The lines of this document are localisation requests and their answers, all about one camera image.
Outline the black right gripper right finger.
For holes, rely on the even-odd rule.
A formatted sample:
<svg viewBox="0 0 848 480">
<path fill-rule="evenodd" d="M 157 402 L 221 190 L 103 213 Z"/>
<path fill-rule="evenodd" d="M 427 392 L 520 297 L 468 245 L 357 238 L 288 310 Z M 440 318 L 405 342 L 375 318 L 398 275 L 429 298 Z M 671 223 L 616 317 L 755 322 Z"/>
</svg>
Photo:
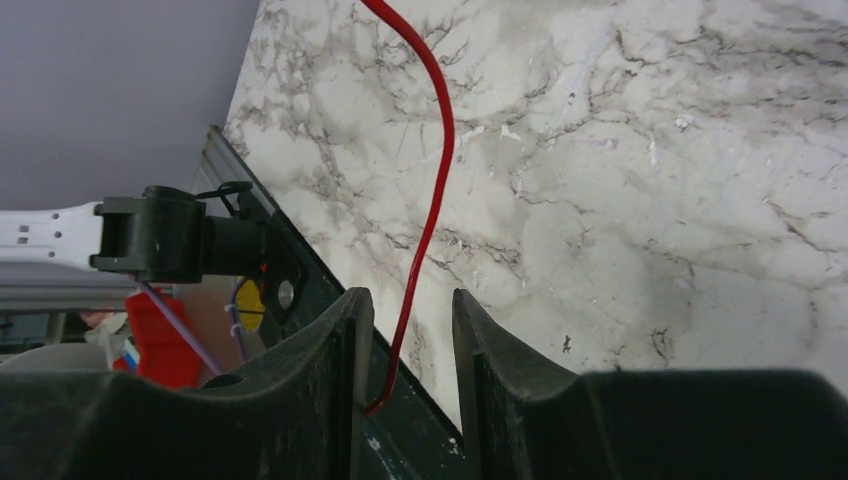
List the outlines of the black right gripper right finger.
<svg viewBox="0 0 848 480">
<path fill-rule="evenodd" d="M 843 479 L 847 401 L 800 370 L 577 374 L 452 300 L 475 479 Z"/>
</svg>

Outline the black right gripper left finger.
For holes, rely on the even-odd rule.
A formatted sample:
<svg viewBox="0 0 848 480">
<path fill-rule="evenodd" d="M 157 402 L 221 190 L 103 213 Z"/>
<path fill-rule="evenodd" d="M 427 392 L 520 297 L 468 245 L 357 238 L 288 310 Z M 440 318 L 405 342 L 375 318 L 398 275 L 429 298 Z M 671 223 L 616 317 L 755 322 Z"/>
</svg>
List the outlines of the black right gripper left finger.
<svg viewBox="0 0 848 480">
<path fill-rule="evenodd" d="M 172 390 L 125 372 L 5 372 L 5 479 L 353 479 L 368 290 L 234 371 Z"/>
</svg>

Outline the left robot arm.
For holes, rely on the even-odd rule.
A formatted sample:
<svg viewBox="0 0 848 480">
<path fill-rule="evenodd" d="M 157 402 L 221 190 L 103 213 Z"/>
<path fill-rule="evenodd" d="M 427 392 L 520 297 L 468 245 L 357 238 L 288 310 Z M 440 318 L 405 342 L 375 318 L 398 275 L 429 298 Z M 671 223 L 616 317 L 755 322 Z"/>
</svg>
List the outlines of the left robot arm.
<svg viewBox="0 0 848 480">
<path fill-rule="evenodd" d="M 1 214 L 1 261 L 125 275 L 139 282 L 195 284 L 206 275 L 256 276 L 265 232 L 230 197 L 251 183 L 199 194 L 149 186 L 139 197 L 106 197 L 63 209 Z"/>
</svg>

